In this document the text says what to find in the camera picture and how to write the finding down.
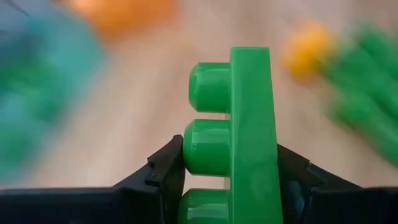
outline blurry blue object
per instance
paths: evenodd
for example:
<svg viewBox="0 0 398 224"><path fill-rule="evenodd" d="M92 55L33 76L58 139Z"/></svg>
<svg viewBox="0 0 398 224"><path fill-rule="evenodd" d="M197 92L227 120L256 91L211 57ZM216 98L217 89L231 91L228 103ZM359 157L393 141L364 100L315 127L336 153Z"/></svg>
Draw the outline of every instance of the blurry blue object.
<svg viewBox="0 0 398 224"><path fill-rule="evenodd" d="M20 174L103 59L69 12L45 0L0 0L0 179Z"/></svg>

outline green toy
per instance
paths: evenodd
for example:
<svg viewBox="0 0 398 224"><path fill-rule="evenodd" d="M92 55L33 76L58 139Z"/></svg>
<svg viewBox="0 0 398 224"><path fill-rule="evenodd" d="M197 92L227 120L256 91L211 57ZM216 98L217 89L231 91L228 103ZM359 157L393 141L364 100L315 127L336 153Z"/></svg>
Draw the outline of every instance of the green toy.
<svg viewBox="0 0 398 224"><path fill-rule="evenodd" d="M188 125L185 165L191 174L229 177L230 190L189 190L179 222L282 224L269 49L235 47L230 63L199 63L189 99L198 112L229 119Z"/></svg>
<svg viewBox="0 0 398 224"><path fill-rule="evenodd" d="M361 24L355 30L352 43L335 41L330 45L334 49L327 54L317 46L311 50L318 49L318 58L314 60L324 77L339 91L331 104L332 116L358 130L382 156L398 165L396 43L377 26ZM308 46L302 44L297 48ZM300 61L297 57L302 54L293 51L292 55L296 56L294 61Z"/></svg>

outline orange toy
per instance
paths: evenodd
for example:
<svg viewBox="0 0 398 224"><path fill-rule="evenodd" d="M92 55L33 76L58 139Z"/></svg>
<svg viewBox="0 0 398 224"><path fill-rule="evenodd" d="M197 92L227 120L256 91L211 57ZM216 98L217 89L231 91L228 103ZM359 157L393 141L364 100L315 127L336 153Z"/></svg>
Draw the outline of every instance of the orange toy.
<svg viewBox="0 0 398 224"><path fill-rule="evenodd" d="M176 10L175 0L69 0L69 3L105 41L131 29L170 19Z"/></svg>
<svg viewBox="0 0 398 224"><path fill-rule="evenodd" d="M318 71L319 59L329 56L333 41L325 26L312 21L304 22L290 37L283 54L284 64L296 80L311 80Z"/></svg>

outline wooden surface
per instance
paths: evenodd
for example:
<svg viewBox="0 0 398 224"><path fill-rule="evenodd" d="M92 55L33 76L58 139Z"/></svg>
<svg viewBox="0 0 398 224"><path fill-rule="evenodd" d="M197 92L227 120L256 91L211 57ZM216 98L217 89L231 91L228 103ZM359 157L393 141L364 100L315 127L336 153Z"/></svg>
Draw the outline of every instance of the wooden surface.
<svg viewBox="0 0 398 224"><path fill-rule="evenodd" d="M397 185L398 171L355 133L323 115L328 87L294 83L280 51L300 19L316 17L337 34L369 8L355 1L182 1L180 20L114 46L93 91L70 115L48 153L16 184L23 187L113 185L146 162L199 114L188 103L188 75L197 62L224 62L237 45L271 50L279 144L362 186ZM385 20L376 14L376 20ZM187 187L223 187L223 179L188 177Z"/></svg>

